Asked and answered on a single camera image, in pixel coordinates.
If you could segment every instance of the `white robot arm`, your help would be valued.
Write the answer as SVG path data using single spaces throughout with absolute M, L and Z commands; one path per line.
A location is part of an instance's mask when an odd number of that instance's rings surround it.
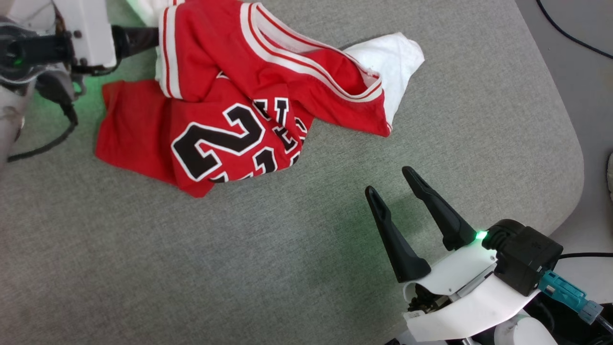
M 402 172 L 451 252 L 430 267 L 398 231 L 377 191 L 366 189 L 396 279 L 405 283 L 409 308 L 403 316 L 416 341 L 461 339 L 463 344 L 477 344 L 471 337 L 495 327 L 490 339 L 495 345 L 554 345 L 547 328 L 522 310 L 541 292 L 569 306 L 588 324 L 598 320 L 607 327 L 599 316 L 603 307 L 587 301 L 583 291 L 553 272 L 561 245 L 509 219 L 475 231 L 413 168 L 405 166 Z
M 84 77 L 113 72 L 121 59 L 158 45 L 157 28 L 111 25 L 105 0 L 8 1 L 0 10 L 0 171 L 74 130 L 72 103 L 87 92 Z M 34 90 L 62 107 L 70 127 L 45 147 L 9 157 Z

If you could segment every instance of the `cable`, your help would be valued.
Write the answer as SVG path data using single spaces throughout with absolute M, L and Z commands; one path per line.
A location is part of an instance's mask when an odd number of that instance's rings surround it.
M 613 336 L 613 325 L 611 325 L 602 315 L 596 316 L 596 321 L 598 321 Z
M 586 252 L 586 253 L 570 253 L 560 255 L 560 260 L 563 258 L 613 258 L 613 253 L 599 253 L 599 252 Z
M 582 45 L 582 46 L 584 46 L 585 48 L 588 48 L 589 50 L 592 50 L 592 51 L 594 51 L 594 52 L 596 52 L 596 53 L 599 53 L 599 54 L 600 54 L 600 55 L 602 55 L 602 56 L 606 56 L 606 57 L 608 57 L 609 59 L 613 59 L 613 55 L 608 54 L 608 53 L 605 53 L 605 52 L 603 52 L 602 50 L 600 50 L 600 49 L 598 49 L 598 48 L 594 48 L 594 47 L 592 47 L 591 45 L 589 45 L 589 44 L 587 44 L 587 43 L 585 43 L 585 42 L 583 42 L 583 41 L 580 41 L 580 40 L 576 39 L 575 37 L 572 37 L 571 35 L 569 35 L 568 33 L 566 33 L 566 31 L 562 30 L 562 28 L 561 28 L 561 27 L 559 27 L 559 26 L 558 26 L 558 25 L 557 25 L 557 24 L 554 22 L 554 20 L 553 20 L 553 19 L 551 19 L 551 17 L 549 16 L 549 13 L 547 13 L 547 11 L 545 10 L 545 7 L 543 7 L 543 4 L 542 4 L 541 0 L 536 0 L 536 3 L 538 4 L 538 7 L 541 9 L 541 12 L 543 13 L 543 15 L 545 15 L 545 18 L 547 18 L 547 20 L 549 20 L 549 23 L 551 23 L 551 25 L 553 25 L 553 26 L 554 26 L 554 28 L 555 28 L 557 31 L 559 31 L 561 34 L 563 34 L 563 35 L 564 35 L 566 38 L 568 38 L 569 40 L 571 40 L 571 41 L 573 41 L 573 42 L 575 42 L 575 43 L 577 43 L 577 44 L 581 44 L 581 45 Z
M 598 338 L 592 340 L 586 345 L 611 345 L 612 343 L 613 343 L 613 336 L 603 335 L 603 336 L 599 336 Z
M 541 300 L 539 300 L 538 298 L 535 298 L 534 302 L 539 308 L 541 308 L 541 310 L 543 311 L 543 314 L 545 314 L 545 316 L 547 317 L 547 320 L 549 321 L 549 328 L 548 328 L 549 333 L 553 334 L 554 329 L 555 329 L 554 316 L 549 311 L 549 308 L 547 308 L 547 306 L 544 305 L 543 302 L 541 302 Z
M 66 115 L 66 117 L 68 117 L 68 120 L 70 121 L 70 125 L 68 126 L 66 131 L 64 131 L 62 135 L 60 135 L 59 137 L 57 137 L 56 139 L 54 139 L 53 141 L 51 141 L 45 146 L 39 147 L 38 149 L 34 149 L 32 151 L 23 152 L 23 153 L 9 156 L 9 158 L 7 159 L 7 162 L 12 163 L 14 161 L 30 158 L 36 155 L 40 155 L 41 153 L 45 153 L 51 150 L 52 148 L 56 147 L 57 145 L 60 145 L 62 142 L 64 142 L 68 138 L 68 136 L 75 130 L 75 127 L 78 125 L 77 113 L 75 112 L 75 109 L 72 104 L 60 104 L 59 106 L 62 108 L 64 115 Z

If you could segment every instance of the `jersey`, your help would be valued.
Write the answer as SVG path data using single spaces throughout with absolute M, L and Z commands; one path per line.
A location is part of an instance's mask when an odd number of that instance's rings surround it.
M 111 165 L 201 197 L 296 164 L 315 118 L 390 134 L 381 75 L 259 3 L 179 1 L 159 28 L 158 82 L 103 88 L 96 155 Z

